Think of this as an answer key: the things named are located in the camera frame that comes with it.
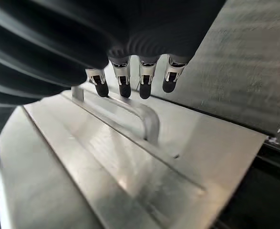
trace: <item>metal panel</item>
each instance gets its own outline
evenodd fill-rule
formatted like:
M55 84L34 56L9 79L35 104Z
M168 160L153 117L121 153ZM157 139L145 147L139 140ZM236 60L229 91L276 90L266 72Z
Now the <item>metal panel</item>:
M92 95L85 93L85 102L90 99ZM113 191L115 185L104 182L102 173L94 169L92 163L98 162L104 167L121 189L162 227L205 229L233 194L266 137L155 100L150 106L160 116L161 127L164 125L168 130L164 132L161 128L159 147L155 147L133 132L119 134L79 106L59 95L27 105L26 109L103 224L108 226L110 224L105 220L114 220L112 214L102 209L96 198L108 193L111 198L102 206L113 209L117 202L112 198L124 200L126 196ZM119 109L110 107L111 112L116 110ZM168 118L171 122L162 122ZM175 134L181 136L177 128L184 136L184 144L175 142L179 139ZM171 151L179 152L179 159L173 159L163 150L166 144L171 146ZM142 214L130 212L127 217L130 223L134 225L133 220L137 220L139 228L151 228L143 227ZM118 225L118 222L114 221L112 225Z
M0 221L8 229L102 229L22 108L0 135Z

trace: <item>metal handle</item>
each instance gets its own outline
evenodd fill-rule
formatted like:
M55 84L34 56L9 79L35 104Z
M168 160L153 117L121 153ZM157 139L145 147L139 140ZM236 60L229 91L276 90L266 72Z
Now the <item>metal handle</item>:
M72 87L72 97L77 99L79 102L84 102L83 93L84 91L82 87ZM156 112L144 104L121 97L115 93L109 92L109 95L110 96L108 97L101 98L138 116L144 126L144 139L152 144L157 144L159 137L160 120Z

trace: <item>rubber fingertip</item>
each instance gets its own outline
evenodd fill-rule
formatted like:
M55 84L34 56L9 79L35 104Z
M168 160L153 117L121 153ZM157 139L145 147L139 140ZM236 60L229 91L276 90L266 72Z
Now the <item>rubber fingertip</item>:
M108 88L107 82L105 82L104 84L99 83L95 86L95 88L96 88L96 91L97 91L97 93L100 97L107 97L108 96L109 88Z
M151 93L151 84L140 84L139 92L142 99L148 99Z
M120 95L125 97L125 98L129 98L131 95L131 87L130 84L123 84L123 85L119 85L120 87Z
M176 83L175 82L171 82L171 81L166 81L165 79L163 80L163 91L166 93L171 93L173 92L173 90L176 87Z

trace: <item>black corrugated bellows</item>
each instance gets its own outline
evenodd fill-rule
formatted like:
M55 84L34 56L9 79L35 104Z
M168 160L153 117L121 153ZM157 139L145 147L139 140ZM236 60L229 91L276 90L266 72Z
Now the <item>black corrugated bellows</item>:
M224 2L0 0L0 106L79 85L108 56L193 57Z

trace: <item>brushed metal surface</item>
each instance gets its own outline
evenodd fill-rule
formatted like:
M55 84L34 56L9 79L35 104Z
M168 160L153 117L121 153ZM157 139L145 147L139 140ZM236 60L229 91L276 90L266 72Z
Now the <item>brushed metal surface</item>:
M0 135L0 222L3 229L103 229L20 107Z
M171 114L181 108L167 110L163 103L155 101L154 108ZM163 228L208 228L266 137L184 108L193 128L181 129L184 145L168 142L173 151L181 151L175 160L140 137L119 134L61 95L25 107L103 224L114 228L124 228L126 221L124 225L131 223L133 228L151 228L141 209ZM166 134L170 139L175 132ZM115 183L104 178L104 169ZM128 198L133 201L125 208Z
M95 92L93 84L85 83L82 87L85 88L86 103L90 104L93 100L94 103L98 103L100 107L103 108L103 114L106 114L111 119L115 120L119 125L123 126L125 129L137 136L143 136L143 128L137 119L129 115L128 112L125 112L123 109L103 102L102 98L96 98L92 97L91 94L86 94L86 91L90 91L92 93ZM64 95L71 98L71 92L69 91L64 92ZM224 137L223 139L226 139L228 133L231 134L231 138L238 138L239 131L245 131L245 133L248 133L249 138L252 136L263 136L262 138L264 138L264 135L260 135L255 131L250 131L244 127L233 125L226 121L212 118L157 98L150 97L147 100L143 100L137 92L133 92L130 98L132 101L137 101L138 103L142 103L153 108L156 112L160 119L158 147L163 152L173 157L182 155L185 151L187 152L190 146L189 141L193 134L200 130L201 127L204 128L205 126L211 126L210 132L214 132L214 129L219 131L219 134Z
M71 87L71 92L72 92L73 98L77 99L80 102L83 102L83 100L84 100L83 89L81 87L79 87L79 86Z
M228 0L170 94L162 90L165 60L157 64L152 95L279 130L280 143L280 0ZM114 77L105 72L107 80ZM131 86L137 84L131 59Z

